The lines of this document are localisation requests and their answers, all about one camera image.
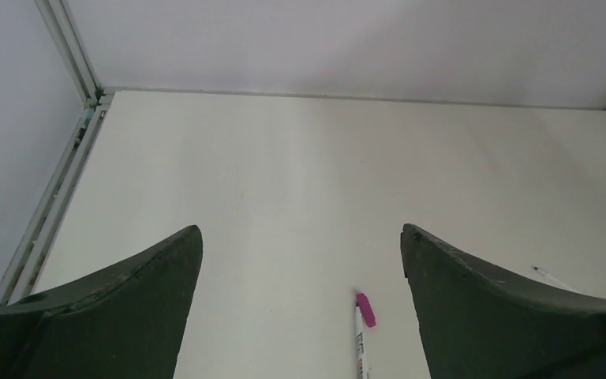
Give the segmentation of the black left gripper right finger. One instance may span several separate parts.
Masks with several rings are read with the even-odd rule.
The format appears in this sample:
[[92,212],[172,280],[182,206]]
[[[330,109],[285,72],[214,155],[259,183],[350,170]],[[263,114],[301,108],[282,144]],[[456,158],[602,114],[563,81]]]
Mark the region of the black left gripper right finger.
[[606,378],[606,299],[521,276],[407,224],[405,277],[433,378]]

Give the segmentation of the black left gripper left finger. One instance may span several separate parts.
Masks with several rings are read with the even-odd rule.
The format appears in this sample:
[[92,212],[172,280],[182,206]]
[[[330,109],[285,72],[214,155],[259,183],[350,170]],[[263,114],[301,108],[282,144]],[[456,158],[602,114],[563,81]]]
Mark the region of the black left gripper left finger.
[[203,257],[199,227],[0,305],[0,378],[171,378]]

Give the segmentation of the white pen blue end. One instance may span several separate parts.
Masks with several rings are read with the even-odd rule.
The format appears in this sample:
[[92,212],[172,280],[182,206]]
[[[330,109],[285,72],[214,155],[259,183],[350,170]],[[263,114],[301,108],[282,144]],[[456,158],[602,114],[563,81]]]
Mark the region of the white pen blue end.
[[563,289],[565,291],[569,291],[569,292],[574,292],[574,293],[578,293],[578,291],[576,289],[574,289],[571,285],[564,283],[562,280],[559,280],[558,278],[554,277],[550,272],[548,272],[546,269],[542,268],[542,267],[537,267],[537,266],[533,266],[533,270],[540,276],[542,276],[543,278],[545,278],[547,281],[549,281],[551,284],[553,284],[555,287],[558,287],[560,289]]

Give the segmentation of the magenta pen cap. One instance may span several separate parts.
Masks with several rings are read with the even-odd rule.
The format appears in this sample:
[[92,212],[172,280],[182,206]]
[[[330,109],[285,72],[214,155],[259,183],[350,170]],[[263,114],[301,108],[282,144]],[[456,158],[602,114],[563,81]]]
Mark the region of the magenta pen cap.
[[376,326],[376,315],[367,295],[363,292],[357,292],[355,294],[355,305],[358,308],[365,325],[369,328],[374,328]]

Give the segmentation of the white marker pen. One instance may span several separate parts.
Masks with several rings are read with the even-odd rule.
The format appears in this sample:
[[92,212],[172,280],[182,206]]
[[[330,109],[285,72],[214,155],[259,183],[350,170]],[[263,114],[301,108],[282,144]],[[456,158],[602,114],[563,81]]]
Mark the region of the white marker pen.
[[354,324],[355,324],[355,348],[357,357],[357,378],[368,379],[369,368],[367,367],[367,358],[365,351],[365,325],[361,313],[359,303],[355,303],[354,308]]

